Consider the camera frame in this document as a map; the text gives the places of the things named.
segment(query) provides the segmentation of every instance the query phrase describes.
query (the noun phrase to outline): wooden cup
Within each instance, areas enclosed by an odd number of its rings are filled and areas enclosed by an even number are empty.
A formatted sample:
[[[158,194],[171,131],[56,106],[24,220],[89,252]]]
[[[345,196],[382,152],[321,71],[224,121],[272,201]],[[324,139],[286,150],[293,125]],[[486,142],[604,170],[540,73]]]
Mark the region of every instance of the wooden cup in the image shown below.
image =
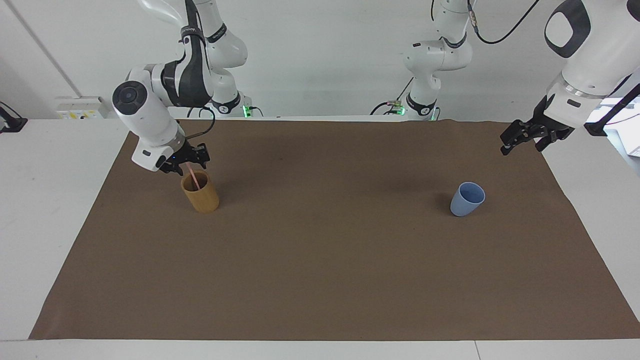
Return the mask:
[[[220,205],[220,199],[216,193],[216,187],[211,183],[211,178],[204,170],[194,170],[193,173],[198,179],[200,190],[193,182],[191,173],[188,173],[182,178],[182,191],[187,195],[197,212],[209,214],[216,211]]]

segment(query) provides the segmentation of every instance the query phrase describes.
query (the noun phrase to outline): brown paper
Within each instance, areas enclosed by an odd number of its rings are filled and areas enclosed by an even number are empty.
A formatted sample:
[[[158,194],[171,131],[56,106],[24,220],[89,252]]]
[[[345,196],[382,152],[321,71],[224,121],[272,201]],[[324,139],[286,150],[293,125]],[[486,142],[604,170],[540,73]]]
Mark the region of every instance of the brown paper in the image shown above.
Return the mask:
[[[209,215],[130,136],[31,338],[640,337],[542,155],[500,154],[505,126],[221,121],[198,139]],[[487,199],[456,218],[464,181]]]

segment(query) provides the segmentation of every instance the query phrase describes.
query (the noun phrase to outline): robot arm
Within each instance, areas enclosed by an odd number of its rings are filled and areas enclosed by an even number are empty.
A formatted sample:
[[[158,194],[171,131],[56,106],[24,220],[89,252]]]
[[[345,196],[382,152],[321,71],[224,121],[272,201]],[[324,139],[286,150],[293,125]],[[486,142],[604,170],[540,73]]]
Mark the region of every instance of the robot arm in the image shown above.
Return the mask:
[[[640,0],[566,0],[549,18],[545,38],[566,66],[533,118],[514,121],[501,135],[504,155],[537,138],[539,151],[564,140],[640,67]]]
[[[213,96],[207,57],[207,40],[193,0],[138,0],[146,11],[180,26],[184,54],[167,64],[133,68],[127,81],[113,93],[118,117],[136,135],[132,156],[141,167],[182,174],[180,164],[206,167],[209,154],[204,144],[192,147],[184,131],[169,114],[168,106],[201,108]]]
[[[202,18],[208,42],[209,67],[213,74],[213,108],[220,117],[244,115],[243,106],[250,106],[251,99],[236,87],[233,75],[226,69],[240,67],[246,63],[248,52],[242,40],[235,36],[220,17],[215,0],[195,0]]]
[[[413,119],[424,119],[435,109],[442,84],[434,73],[465,68],[473,55],[467,42],[467,0],[440,0],[434,11],[440,39],[413,44],[404,59],[415,78],[406,97],[408,114]]]

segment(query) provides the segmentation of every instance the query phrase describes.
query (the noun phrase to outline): white table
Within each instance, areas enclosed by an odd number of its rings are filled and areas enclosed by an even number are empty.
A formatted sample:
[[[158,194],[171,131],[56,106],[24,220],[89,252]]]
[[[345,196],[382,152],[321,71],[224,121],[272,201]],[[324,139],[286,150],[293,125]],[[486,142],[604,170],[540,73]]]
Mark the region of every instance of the white table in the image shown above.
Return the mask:
[[[124,125],[113,119],[32,120],[19,134],[0,135],[0,339],[4,340],[0,342],[0,359],[35,358],[36,355],[39,359],[477,360],[480,355],[482,360],[584,360],[640,357],[640,340],[23,341],[39,315],[126,134]],[[640,177],[606,138],[592,138],[581,129],[566,141],[550,146],[544,155],[618,286],[636,316],[640,317],[640,222],[637,221]]]

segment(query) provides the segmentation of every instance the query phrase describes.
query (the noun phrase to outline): blue cup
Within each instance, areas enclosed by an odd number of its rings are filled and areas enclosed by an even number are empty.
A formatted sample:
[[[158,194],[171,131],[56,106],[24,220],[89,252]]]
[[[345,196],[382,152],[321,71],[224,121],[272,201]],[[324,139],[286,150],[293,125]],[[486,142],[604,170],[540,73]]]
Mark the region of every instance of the blue cup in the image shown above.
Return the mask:
[[[476,183],[462,183],[451,201],[451,212],[457,217],[465,217],[484,202],[484,190]]]

